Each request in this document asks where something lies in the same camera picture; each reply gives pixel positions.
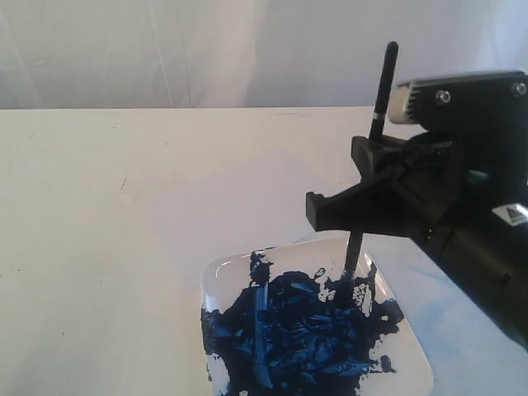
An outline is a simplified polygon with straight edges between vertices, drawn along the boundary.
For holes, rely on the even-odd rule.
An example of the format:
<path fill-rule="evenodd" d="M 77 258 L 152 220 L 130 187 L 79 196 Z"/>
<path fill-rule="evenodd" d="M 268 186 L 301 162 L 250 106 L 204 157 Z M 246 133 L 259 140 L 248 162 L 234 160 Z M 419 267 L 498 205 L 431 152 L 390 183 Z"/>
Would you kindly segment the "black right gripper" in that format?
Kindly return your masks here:
<path fill-rule="evenodd" d="M 423 133 L 351 139 L 361 181 L 305 196 L 317 232 L 409 237 L 521 346 L 527 344 L 527 185 L 497 144 Z M 414 230 L 409 232 L 414 222 Z"/>

